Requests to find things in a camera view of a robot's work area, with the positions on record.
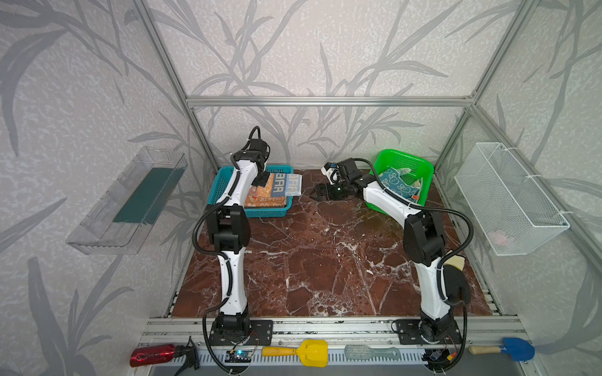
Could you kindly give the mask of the orange bunny towel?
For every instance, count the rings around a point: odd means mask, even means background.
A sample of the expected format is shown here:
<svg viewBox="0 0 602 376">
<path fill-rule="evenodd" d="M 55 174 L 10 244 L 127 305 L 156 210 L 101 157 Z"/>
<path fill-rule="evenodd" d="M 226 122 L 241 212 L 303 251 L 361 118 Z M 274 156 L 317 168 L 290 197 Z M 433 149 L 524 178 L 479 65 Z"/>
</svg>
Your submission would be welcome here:
<svg viewBox="0 0 602 376">
<path fill-rule="evenodd" d="M 272 189 L 268 186 L 252 186 L 246 197 L 246 208 L 284 208 L 287 197 L 273 197 Z"/>
</svg>

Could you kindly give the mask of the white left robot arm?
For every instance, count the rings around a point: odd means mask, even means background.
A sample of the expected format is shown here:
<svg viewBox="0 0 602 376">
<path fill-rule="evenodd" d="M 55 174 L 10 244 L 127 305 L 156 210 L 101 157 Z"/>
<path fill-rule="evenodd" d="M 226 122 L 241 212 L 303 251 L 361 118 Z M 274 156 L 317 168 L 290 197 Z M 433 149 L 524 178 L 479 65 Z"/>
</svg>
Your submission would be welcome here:
<svg viewBox="0 0 602 376">
<path fill-rule="evenodd" d="M 233 170 L 224 192 L 206 207 L 193 230 L 194 249 L 218 258 L 221 271 L 221 302 L 204 313 L 217 313 L 207 339 L 210 345 L 243 343 L 252 332 L 244 287 L 244 256 L 251 230 L 244 206 L 252 185 L 265 174 L 270 153 L 260 128 L 254 127 L 246 144 L 230 156 Z"/>
</svg>

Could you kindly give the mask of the blue bunny towel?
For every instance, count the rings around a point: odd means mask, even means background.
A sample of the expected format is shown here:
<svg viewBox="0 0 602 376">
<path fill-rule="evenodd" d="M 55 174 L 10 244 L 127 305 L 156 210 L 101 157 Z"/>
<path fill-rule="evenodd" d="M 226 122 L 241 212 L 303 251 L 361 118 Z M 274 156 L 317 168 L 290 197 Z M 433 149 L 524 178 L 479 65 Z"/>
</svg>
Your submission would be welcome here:
<svg viewBox="0 0 602 376">
<path fill-rule="evenodd" d="M 412 169 L 394 169 L 388 168 L 379 174 L 380 181 L 395 192 L 398 196 L 404 197 L 411 202 L 417 203 L 420 199 L 423 180 L 411 175 Z"/>
</svg>

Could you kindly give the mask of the orange beige lettered towel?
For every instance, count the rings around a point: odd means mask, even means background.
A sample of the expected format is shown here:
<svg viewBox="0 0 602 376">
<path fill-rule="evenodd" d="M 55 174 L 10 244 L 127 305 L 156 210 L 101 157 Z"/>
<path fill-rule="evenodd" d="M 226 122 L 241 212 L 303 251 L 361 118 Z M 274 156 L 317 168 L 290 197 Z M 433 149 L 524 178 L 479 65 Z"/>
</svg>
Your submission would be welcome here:
<svg viewBox="0 0 602 376">
<path fill-rule="evenodd" d="M 257 186 L 255 197 L 296 197 L 302 194 L 303 177 L 294 173 L 271 173 L 264 186 Z"/>
</svg>

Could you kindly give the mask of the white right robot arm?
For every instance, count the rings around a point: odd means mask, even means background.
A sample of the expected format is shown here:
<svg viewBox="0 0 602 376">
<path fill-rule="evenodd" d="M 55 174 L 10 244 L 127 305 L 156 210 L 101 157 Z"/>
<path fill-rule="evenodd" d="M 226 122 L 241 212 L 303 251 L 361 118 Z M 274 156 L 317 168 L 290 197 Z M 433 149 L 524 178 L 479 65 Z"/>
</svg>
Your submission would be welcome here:
<svg viewBox="0 0 602 376">
<path fill-rule="evenodd" d="M 310 197 L 315 201 L 344 201 L 353 197 L 375 205 L 403 229 L 403 251 L 414 263 L 419 278 L 421 303 L 419 333 L 423 341 L 436 344 L 456 332 L 454 311 L 470 304 L 471 291 L 461 267 L 451 265 L 472 241 L 474 227 L 463 213 L 447 208 L 425 207 L 393 190 L 391 183 L 363 158 L 328 162 L 321 168 L 328 183 L 319 183 Z M 443 214 L 468 225 L 467 239 L 454 251 L 446 251 Z"/>
</svg>

